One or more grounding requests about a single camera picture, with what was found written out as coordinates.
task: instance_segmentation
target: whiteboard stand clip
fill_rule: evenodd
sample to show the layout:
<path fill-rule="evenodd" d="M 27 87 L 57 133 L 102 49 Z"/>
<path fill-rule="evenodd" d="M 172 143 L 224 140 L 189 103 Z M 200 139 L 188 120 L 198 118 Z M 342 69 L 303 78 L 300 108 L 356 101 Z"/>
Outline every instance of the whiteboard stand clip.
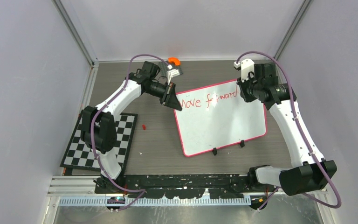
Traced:
<path fill-rule="evenodd" d="M 241 148 L 245 147 L 245 141 L 244 140 L 241 140 L 240 146 L 241 146 Z"/>

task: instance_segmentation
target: white bracket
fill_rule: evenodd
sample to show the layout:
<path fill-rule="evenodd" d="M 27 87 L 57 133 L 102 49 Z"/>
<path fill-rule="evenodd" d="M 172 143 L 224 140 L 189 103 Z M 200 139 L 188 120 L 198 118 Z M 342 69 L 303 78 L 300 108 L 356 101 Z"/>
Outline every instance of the white bracket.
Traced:
<path fill-rule="evenodd" d="M 250 78 L 254 78 L 255 75 L 255 63 L 252 59 L 245 59 L 241 61 L 241 81 L 248 81 Z"/>
<path fill-rule="evenodd" d="M 180 75 L 180 72 L 178 69 L 171 69 L 171 70 L 167 71 L 168 84 L 171 82 L 171 79 L 173 77 L 176 77 L 178 75 Z"/>

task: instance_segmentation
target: orange object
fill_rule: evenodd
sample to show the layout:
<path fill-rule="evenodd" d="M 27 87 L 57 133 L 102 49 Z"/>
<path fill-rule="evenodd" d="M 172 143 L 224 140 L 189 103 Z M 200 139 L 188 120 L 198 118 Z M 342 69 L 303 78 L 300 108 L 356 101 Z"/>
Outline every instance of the orange object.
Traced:
<path fill-rule="evenodd" d="M 179 59 L 177 59 L 177 58 L 175 58 L 175 57 L 169 57 L 169 58 L 168 58 L 168 62 L 169 62 L 169 63 L 175 63 L 176 66 L 179 66 L 179 65 L 180 65 Z"/>

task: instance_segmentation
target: red handwriting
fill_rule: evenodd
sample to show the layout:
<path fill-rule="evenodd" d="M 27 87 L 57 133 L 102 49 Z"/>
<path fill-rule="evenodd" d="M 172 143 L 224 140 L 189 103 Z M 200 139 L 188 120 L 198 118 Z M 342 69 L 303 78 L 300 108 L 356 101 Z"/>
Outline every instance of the red handwriting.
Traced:
<path fill-rule="evenodd" d="M 235 85 L 235 91 L 234 92 L 229 92 L 229 93 L 226 93 L 226 94 L 223 94 L 223 95 L 220 95 L 220 96 L 216 96 L 216 98 L 209 98 L 209 95 L 211 95 L 210 93 L 208 93 L 207 95 L 207 103 L 208 103 L 208 106 L 207 108 L 209 108 L 211 102 L 213 102 L 214 104 L 216 104 L 219 100 L 221 99 L 229 99 L 229 98 L 233 98 L 233 97 L 236 97 L 237 96 L 237 85 Z"/>
<path fill-rule="evenodd" d="M 201 105 L 199 105 L 199 103 L 201 103 L 201 100 L 199 99 L 191 99 L 188 101 L 185 101 L 184 99 L 182 100 L 182 103 L 180 103 L 180 106 L 185 106 L 185 108 L 190 108 L 192 106 L 196 106 L 196 107 L 201 107 Z"/>
<path fill-rule="evenodd" d="M 223 100 L 223 99 L 231 99 L 231 98 L 234 98 L 237 96 L 237 93 L 238 93 L 238 89 L 237 89 L 237 85 L 235 85 L 235 91 L 234 92 L 229 92 L 229 93 L 226 93 L 226 94 L 223 94 L 223 95 L 216 95 L 216 94 L 213 94 L 211 96 L 210 93 L 208 93 L 207 95 L 207 108 L 209 108 L 209 106 L 212 104 L 212 105 L 216 105 L 216 103 L 219 101 L 219 100 Z M 192 107 L 201 107 L 201 100 L 199 99 L 196 99 L 196 98 L 193 98 L 193 99 L 190 99 L 190 100 L 184 100 L 182 99 L 182 101 L 180 102 L 180 106 L 183 108 L 192 108 Z"/>

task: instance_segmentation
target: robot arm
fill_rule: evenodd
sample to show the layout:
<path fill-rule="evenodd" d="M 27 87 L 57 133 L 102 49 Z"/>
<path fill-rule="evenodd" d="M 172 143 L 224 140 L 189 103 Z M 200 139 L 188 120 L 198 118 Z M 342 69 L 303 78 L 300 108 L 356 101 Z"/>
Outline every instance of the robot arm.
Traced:
<path fill-rule="evenodd" d="M 117 92 L 124 88 L 124 91 L 114 99 L 96 119 L 94 124 L 94 139 L 96 145 L 96 153 L 99 155 L 100 161 L 105 168 L 107 174 L 115 180 L 121 173 L 121 167 L 117 162 L 115 152 L 111 150 L 117 141 L 117 133 L 115 119 L 121 112 L 136 98 L 144 92 L 156 96 L 160 100 L 160 104 L 182 110 L 175 93 L 175 83 L 167 82 L 159 83 L 155 77 L 159 73 L 160 68 L 151 63 L 145 62 L 142 69 L 138 69 L 136 73 L 130 73 L 127 85 L 124 88 L 125 80 L 122 85 L 105 101 L 96 107 L 87 106 L 82 111 L 81 139 L 91 148 L 91 121 L 96 112 L 112 99 Z"/>
<path fill-rule="evenodd" d="M 293 167 L 287 169 L 265 165 L 251 168 L 248 173 L 249 185 L 271 184 L 281 187 L 289 196 L 324 188 L 327 180 L 309 153 L 294 119 L 299 120 L 316 158 L 330 178 L 336 172 L 337 167 L 334 161 L 326 161 L 315 146 L 301 118 L 294 93 L 297 117 L 293 118 L 288 85 L 278 84 L 275 64 L 255 64 L 251 59 L 244 59 L 238 63 L 234 62 L 234 67 L 241 70 L 241 77 L 237 79 L 241 97 L 245 102 L 260 100 L 276 120 L 288 146 Z"/>

